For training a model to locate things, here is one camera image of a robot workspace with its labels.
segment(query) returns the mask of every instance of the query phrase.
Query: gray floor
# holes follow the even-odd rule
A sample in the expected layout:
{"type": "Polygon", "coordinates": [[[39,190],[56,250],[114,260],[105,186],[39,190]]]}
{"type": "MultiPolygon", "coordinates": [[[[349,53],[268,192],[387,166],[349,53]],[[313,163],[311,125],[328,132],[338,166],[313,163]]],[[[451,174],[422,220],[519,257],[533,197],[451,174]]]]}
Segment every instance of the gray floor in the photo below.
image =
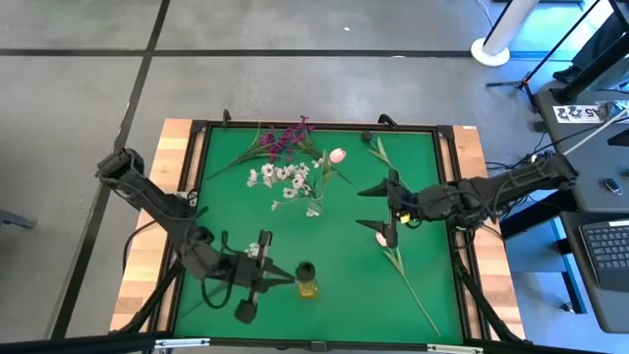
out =
{"type": "MultiPolygon", "coordinates": [[[[146,48],[159,4],[5,0],[0,48],[146,48]]],[[[503,5],[488,5],[496,19],[503,5]]],[[[574,5],[540,6],[512,50],[548,50],[580,14],[574,5]]],[[[578,49],[595,26],[583,24],[562,49],[578,49]]],[[[467,50],[488,29],[474,0],[173,0],[158,48],[467,50]]],[[[32,231],[0,228],[0,341],[45,335],[95,194],[95,164],[111,149],[140,63],[136,57],[0,56],[0,207],[39,220],[32,231]]],[[[405,123],[476,125],[487,159],[514,161],[538,142],[529,127],[539,118],[518,90],[484,83],[518,80],[535,64],[514,60],[489,69],[472,59],[443,58],[154,58],[128,145],[149,168],[164,118],[216,119],[229,108],[235,119],[308,114],[371,122],[387,112],[405,123]]],[[[533,89],[566,65],[546,65],[533,89]]],[[[129,206],[111,198],[70,335],[108,329],[122,246],[135,219],[129,206]]],[[[532,312],[542,307],[531,303],[522,311],[529,306],[532,312]]],[[[544,314],[524,316],[534,340],[531,328],[556,325],[544,314]]],[[[540,343],[562,342],[540,336],[540,343]]]]}

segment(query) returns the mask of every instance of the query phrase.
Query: green mat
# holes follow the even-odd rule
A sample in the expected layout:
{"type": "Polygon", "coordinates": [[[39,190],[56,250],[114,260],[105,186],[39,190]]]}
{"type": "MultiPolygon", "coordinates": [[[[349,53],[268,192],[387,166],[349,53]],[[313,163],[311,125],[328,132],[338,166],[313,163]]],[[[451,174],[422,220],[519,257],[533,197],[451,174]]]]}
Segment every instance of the green mat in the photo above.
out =
{"type": "MultiPolygon", "coordinates": [[[[213,128],[204,176],[234,160],[256,135],[255,129],[213,128]]],[[[432,137],[429,134],[374,133],[381,137],[390,160],[411,190],[438,183],[432,137]]],[[[311,261],[319,282],[315,300],[301,299],[297,285],[271,288],[258,297],[257,317],[242,324],[234,311],[248,291],[235,287],[229,304],[211,310],[201,303],[200,283],[185,275],[175,335],[247,339],[325,340],[386,343],[462,343],[446,228],[427,222],[419,229],[399,227],[400,249],[407,276],[436,327],[437,336],[403,278],[376,244],[373,231],[356,219],[386,220],[385,198],[363,198],[357,192],[379,183],[387,166],[368,153],[360,132],[315,131],[320,149],[344,148],[337,168],[353,185],[335,176],[328,183],[323,213],[306,217],[306,201],[271,211],[271,200],[282,201],[281,185],[247,187],[249,170],[265,159],[247,161],[215,178],[203,180],[199,208],[208,212],[198,224],[214,234],[229,231],[229,246],[245,250],[261,229],[273,233],[269,256],[293,272],[300,261],[311,261]]],[[[296,162],[312,160],[296,155],[296,162]]],[[[208,281],[211,291],[216,282],[208,281]]],[[[219,303],[224,293],[212,301],[219,303]]]]}

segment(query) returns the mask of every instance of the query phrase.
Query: pink tulip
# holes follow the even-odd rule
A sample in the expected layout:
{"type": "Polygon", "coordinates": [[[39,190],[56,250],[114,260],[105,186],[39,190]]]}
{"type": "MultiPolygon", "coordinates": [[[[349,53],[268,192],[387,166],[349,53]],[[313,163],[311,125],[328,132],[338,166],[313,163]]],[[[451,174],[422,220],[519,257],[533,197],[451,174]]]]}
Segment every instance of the pink tulip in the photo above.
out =
{"type": "Polygon", "coordinates": [[[375,241],[377,241],[377,243],[382,246],[382,247],[387,247],[386,245],[386,239],[384,238],[384,235],[382,235],[379,232],[375,233],[375,241]]]}
{"type": "Polygon", "coordinates": [[[339,162],[341,162],[345,158],[346,154],[347,154],[347,152],[345,152],[344,149],[336,148],[335,150],[333,150],[330,153],[330,161],[332,163],[339,163],[339,162]]]}

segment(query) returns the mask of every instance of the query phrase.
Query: wooden frame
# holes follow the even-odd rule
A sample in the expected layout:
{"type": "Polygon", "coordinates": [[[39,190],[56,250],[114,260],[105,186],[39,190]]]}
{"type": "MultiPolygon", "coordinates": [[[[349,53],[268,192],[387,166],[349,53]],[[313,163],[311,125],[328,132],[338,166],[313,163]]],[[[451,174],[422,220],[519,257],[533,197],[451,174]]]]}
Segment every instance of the wooden frame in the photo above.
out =
{"type": "MultiPolygon", "coordinates": [[[[193,121],[189,119],[166,119],[164,121],[149,178],[167,193],[177,192],[192,124],[193,121]]],[[[455,126],[453,131],[461,176],[486,176],[485,158],[476,127],[455,126]]],[[[197,175],[202,136],[203,134],[197,135],[197,140],[192,144],[194,147],[193,157],[186,188],[184,188],[186,191],[192,188],[197,175]]],[[[446,139],[441,139],[441,147],[446,177],[451,180],[453,176],[453,168],[449,162],[451,151],[448,149],[446,139]]],[[[138,227],[148,221],[150,221],[150,217],[145,212],[141,212],[138,227]]],[[[498,226],[495,224],[487,222],[487,225],[498,230],[498,226]]],[[[462,243],[462,235],[459,235],[459,239],[462,243]]],[[[114,310],[110,326],[112,330],[125,325],[154,289],[165,244],[166,233],[159,225],[148,228],[135,238],[129,252],[127,270],[123,276],[114,310]]],[[[477,231],[474,246],[485,296],[509,328],[516,335],[524,337],[504,243],[492,231],[481,228],[477,231]]],[[[467,255],[464,252],[462,252],[462,257],[467,266],[467,255]]],[[[164,296],[160,316],[157,320],[158,329],[166,329],[171,298],[172,286],[164,296]]],[[[481,338],[482,331],[478,311],[467,290],[466,303],[471,335],[473,338],[481,338]]],[[[497,339],[495,333],[491,333],[491,338],[497,339]]]]}

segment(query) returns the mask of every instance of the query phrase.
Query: small bottle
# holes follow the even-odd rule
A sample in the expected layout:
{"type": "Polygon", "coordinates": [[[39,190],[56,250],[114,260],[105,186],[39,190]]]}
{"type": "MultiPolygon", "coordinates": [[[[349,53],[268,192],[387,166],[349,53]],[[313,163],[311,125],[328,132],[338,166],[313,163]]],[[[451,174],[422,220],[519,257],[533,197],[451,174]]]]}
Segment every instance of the small bottle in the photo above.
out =
{"type": "Polygon", "coordinates": [[[299,295],[304,299],[316,298],[318,284],[315,279],[315,266],[310,262],[301,262],[295,269],[299,285],[299,295]]]}

